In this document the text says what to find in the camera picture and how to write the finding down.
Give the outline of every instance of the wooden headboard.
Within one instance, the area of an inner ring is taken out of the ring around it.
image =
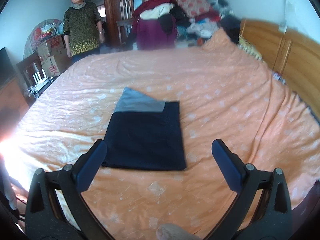
[[[276,24],[244,19],[240,33],[320,118],[320,44],[294,30],[283,34],[278,28]]]

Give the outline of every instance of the folded navy blue clothing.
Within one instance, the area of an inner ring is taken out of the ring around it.
[[[186,168],[179,102],[157,101],[124,89],[104,138],[103,167],[148,171]]]

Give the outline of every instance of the television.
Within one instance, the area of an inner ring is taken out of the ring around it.
[[[16,75],[5,48],[0,50],[0,87],[4,86]]]

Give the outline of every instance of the blue pants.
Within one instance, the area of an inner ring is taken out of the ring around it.
[[[99,48],[96,48],[96,49],[92,49],[92,50],[89,50],[89,51],[86,51],[86,52],[83,52],[83,53],[74,55],[74,56],[72,57],[72,63],[74,64],[74,63],[76,63],[77,61],[85,58],[86,56],[93,55],[93,54],[100,54],[100,49],[99,49]]]

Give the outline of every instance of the scarf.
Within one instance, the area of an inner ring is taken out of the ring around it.
[[[84,3],[81,3],[81,4],[73,4],[73,8],[74,9],[80,9],[80,8],[82,8],[83,6],[85,6],[85,2]]]

